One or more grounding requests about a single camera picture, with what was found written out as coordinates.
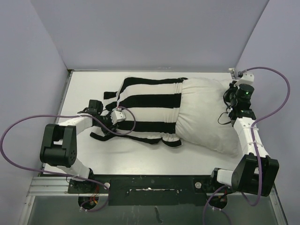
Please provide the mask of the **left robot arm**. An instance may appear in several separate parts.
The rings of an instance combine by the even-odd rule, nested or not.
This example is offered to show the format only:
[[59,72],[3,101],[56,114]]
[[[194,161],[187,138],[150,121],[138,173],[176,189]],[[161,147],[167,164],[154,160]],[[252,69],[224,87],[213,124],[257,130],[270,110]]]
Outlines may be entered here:
[[103,103],[90,100],[88,107],[78,113],[77,117],[59,124],[48,124],[45,127],[40,160],[42,163],[57,167],[71,175],[71,180],[79,188],[89,193],[95,188],[93,171],[77,158],[77,135],[82,131],[96,127],[105,127],[104,134],[111,135],[116,131],[110,115],[102,116]]

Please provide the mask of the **black white striped pillowcase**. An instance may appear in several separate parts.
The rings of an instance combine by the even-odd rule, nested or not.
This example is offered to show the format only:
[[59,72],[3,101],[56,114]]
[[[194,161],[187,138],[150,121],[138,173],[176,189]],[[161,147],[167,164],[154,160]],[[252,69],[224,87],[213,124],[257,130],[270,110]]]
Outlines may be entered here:
[[[185,78],[153,80],[127,77],[118,91],[103,93],[104,111],[101,115],[120,107],[126,119],[116,124],[115,137],[125,137],[135,141],[177,148],[182,145],[176,135],[175,126],[181,104],[182,84]],[[103,137],[100,127],[90,136],[99,141],[113,137]]]

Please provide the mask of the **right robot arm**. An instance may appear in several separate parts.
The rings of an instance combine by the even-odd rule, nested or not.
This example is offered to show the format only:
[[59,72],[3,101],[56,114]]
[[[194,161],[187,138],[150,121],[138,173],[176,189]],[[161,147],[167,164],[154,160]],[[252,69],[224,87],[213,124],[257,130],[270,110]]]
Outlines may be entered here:
[[268,196],[279,170],[279,162],[267,153],[258,134],[256,116],[251,106],[254,87],[233,81],[223,95],[230,123],[238,135],[243,157],[231,170],[215,168],[209,179],[211,190],[230,186],[234,192]]

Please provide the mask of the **white pillow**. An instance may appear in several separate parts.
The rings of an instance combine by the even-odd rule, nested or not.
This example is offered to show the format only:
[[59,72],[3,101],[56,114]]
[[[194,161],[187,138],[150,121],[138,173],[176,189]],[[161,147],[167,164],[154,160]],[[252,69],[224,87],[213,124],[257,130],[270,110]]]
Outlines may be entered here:
[[223,94],[230,80],[189,78],[182,84],[176,135],[189,143],[231,157],[238,155],[239,139],[224,115]]

